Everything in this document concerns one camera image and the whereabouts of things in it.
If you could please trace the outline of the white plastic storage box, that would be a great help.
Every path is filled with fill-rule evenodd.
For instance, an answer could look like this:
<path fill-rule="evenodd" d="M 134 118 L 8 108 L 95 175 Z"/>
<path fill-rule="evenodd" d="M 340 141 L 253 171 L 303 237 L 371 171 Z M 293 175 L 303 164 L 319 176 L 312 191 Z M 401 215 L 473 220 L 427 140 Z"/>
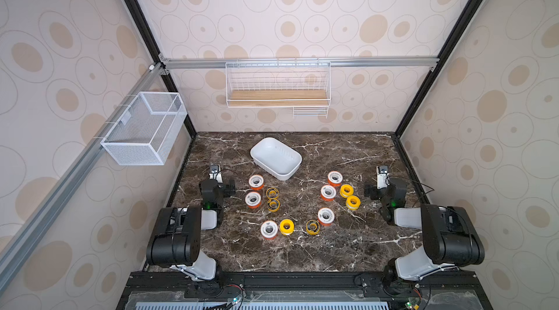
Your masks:
<path fill-rule="evenodd" d="M 250 150 L 257 166 L 281 181 L 287 181 L 299 169 L 302 156 L 275 138 L 265 138 Z"/>

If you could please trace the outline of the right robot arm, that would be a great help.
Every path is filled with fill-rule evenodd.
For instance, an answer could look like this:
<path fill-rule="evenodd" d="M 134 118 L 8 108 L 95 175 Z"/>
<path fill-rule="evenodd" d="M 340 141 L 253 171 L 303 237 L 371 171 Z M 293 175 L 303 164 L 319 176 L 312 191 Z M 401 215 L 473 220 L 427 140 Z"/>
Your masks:
<path fill-rule="evenodd" d="M 377 184 L 367 184 L 364 189 L 366 197 L 381 202 L 378 212 L 389 225 L 415 228 L 422 233 L 421 247 L 385 266 L 385 286 L 420 281 L 442 270 L 484 261 L 485 248 L 464 208 L 431 204 L 406 208 L 406 192 L 406 182 L 387 176 L 379 176 Z"/>

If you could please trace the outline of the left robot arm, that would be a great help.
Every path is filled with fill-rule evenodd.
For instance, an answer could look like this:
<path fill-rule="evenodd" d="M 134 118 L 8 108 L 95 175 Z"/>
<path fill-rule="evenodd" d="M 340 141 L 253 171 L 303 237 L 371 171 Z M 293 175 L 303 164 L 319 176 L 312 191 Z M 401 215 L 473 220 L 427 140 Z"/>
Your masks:
<path fill-rule="evenodd" d="M 218 262 L 201 250 L 201 233 L 218 228 L 224 219 L 224 200 L 236 194 L 235 181 L 209 178 L 199 183 L 200 205 L 159 211 L 146 248 L 151 266 L 170 268 L 193 281 L 211 281 L 219 274 Z"/>

